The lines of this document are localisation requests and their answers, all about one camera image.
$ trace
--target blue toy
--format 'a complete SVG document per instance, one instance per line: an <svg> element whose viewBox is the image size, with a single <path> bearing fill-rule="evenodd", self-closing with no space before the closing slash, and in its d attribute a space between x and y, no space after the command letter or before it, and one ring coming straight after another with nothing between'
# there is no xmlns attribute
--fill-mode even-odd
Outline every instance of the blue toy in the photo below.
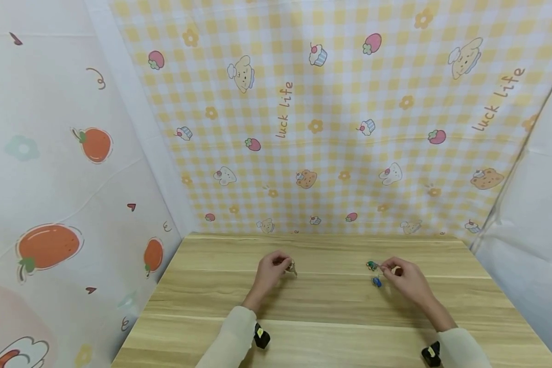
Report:
<svg viewBox="0 0 552 368"><path fill-rule="evenodd" d="M376 285L376 287L383 287L383 283L380 282L379 278L372 278L372 283Z"/></svg>

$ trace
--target right hand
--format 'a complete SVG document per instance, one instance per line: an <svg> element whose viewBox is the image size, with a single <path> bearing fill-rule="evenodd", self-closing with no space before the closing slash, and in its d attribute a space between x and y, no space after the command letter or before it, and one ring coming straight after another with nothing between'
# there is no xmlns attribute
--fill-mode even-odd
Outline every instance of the right hand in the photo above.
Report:
<svg viewBox="0 0 552 368"><path fill-rule="evenodd" d="M411 263L392 257L385 260L380 269L385 278L390 281L409 301L415 303L419 307L423 307L428 303L435 301L435 297L423 272L415 263Z"/></svg>

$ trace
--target green leaf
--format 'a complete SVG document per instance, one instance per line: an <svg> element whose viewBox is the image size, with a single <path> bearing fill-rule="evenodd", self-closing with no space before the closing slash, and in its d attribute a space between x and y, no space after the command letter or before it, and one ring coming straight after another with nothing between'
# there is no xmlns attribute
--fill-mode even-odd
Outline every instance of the green leaf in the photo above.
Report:
<svg viewBox="0 0 552 368"><path fill-rule="evenodd" d="M25 268L27 273L35 271L35 259L33 258L23 258L19 261L19 264Z"/></svg>

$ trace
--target orange fruit print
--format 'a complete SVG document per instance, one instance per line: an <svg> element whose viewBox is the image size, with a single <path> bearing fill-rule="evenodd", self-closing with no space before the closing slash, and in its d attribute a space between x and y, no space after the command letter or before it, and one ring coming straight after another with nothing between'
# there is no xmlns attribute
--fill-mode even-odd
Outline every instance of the orange fruit print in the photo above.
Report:
<svg viewBox="0 0 552 368"><path fill-rule="evenodd" d="M18 279L27 281L35 270L46 270L70 259L82 248L82 234L63 224L45 224L30 229L16 244Z"/></svg>
<svg viewBox="0 0 552 368"><path fill-rule="evenodd" d="M158 238L149 239L149 242L147 243L147 248L145 248L145 253L143 255L147 278L149 278L150 273L157 271L157 269L162 264L163 258L164 245L162 244L162 241Z"/></svg>
<svg viewBox="0 0 552 368"><path fill-rule="evenodd" d="M87 128L86 130L72 128L72 133L82 144L82 150L91 162L100 164L110 156L112 138L107 132L98 128Z"/></svg>

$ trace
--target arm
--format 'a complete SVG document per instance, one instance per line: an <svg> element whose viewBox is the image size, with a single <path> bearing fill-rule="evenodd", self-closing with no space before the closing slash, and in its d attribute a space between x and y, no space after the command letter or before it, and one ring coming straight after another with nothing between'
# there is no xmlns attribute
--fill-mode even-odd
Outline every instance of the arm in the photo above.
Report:
<svg viewBox="0 0 552 368"><path fill-rule="evenodd" d="M490 362L474 337L458 328L449 311L435 298L420 268L397 257L381 264L384 276L415 303L438 332L440 359L444 368L490 368Z"/></svg>
<svg viewBox="0 0 552 368"><path fill-rule="evenodd" d="M254 339L256 315L266 295L279 282L292 259L275 251L261 259L256 280L241 306L234 307L227 316L217 338L211 344L196 368L237 368L245 358Z"/></svg>

